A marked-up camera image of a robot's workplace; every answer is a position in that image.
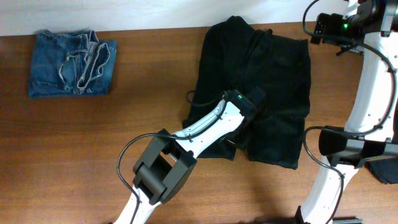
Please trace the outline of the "black shorts garment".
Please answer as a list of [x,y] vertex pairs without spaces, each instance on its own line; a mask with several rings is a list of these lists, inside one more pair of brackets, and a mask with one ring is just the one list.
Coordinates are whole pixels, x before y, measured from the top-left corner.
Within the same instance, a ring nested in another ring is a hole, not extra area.
[[259,88],[266,102],[254,119],[201,156],[232,160],[236,150],[243,149],[250,161],[296,169],[310,111],[310,73],[307,40],[254,29],[242,17],[232,16],[205,35],[193,105],[182,125],[188,127],[208,114],[224,91],[250,97]]

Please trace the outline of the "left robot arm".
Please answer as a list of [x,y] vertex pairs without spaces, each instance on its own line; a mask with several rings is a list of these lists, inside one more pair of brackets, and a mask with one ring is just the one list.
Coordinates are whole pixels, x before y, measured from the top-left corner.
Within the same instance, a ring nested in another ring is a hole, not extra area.
[[145,223],[161,204],[170,201],[185,185],[197,164],[197,157],[214,142],[239,134],[266,103],[266,93],[255,87],[247,94],[224,91],[218,104],[191,126],[170,134],[165,129],[140,135],[150,143],[134,164],[134,178],[123,184],[131,196],[115,224]]

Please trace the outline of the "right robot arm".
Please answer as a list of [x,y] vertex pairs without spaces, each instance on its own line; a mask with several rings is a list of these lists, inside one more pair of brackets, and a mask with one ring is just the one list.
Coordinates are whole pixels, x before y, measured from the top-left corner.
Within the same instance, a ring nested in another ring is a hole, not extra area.
[[397,2],[350,1],[344,14],[317,17],[313,44],[364,57],[353,110],[344,127],[319,127],[319,173],[297,223],[334,223],[349,181],[368,161],[394,158],[397,108]]

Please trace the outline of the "dark garment with red trim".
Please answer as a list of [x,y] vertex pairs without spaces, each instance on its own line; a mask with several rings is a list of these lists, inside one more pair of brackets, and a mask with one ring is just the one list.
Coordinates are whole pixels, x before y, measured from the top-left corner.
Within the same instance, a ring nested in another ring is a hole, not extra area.
[[397,158],[371,161],[367,168],[382,184],[397,184]]

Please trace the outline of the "folded blue denim jeans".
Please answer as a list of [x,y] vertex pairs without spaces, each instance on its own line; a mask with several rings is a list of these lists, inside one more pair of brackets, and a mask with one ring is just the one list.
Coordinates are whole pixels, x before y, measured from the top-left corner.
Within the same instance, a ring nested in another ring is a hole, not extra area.
[[94,30],[39,32],[32,53],[29,97],[108,94],[117,46],[116,40],[100,40]]

